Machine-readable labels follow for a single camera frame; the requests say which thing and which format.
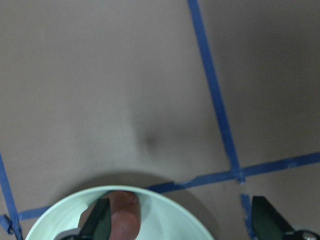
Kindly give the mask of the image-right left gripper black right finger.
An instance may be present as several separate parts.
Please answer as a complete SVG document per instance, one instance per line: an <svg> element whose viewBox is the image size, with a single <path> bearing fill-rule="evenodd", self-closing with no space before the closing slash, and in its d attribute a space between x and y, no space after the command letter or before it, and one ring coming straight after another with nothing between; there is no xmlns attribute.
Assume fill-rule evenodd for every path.
<svg viewBox="0 0 320 240"><path fill-rule="evenodd" d="M264 196L253 196L251 226L258 240L284 240L295 230Z"/></svg>

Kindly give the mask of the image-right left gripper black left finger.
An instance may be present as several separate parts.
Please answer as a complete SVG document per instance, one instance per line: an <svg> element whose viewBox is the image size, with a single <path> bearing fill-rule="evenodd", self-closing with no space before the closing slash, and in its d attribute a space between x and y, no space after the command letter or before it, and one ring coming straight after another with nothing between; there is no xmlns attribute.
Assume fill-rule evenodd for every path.
<svg viewBox="0 0 320 240"><path fill-rule="evenodd" d="M111 235L111 204L108 198L98 199L81 228L79 240L108 240Z"/></svg>

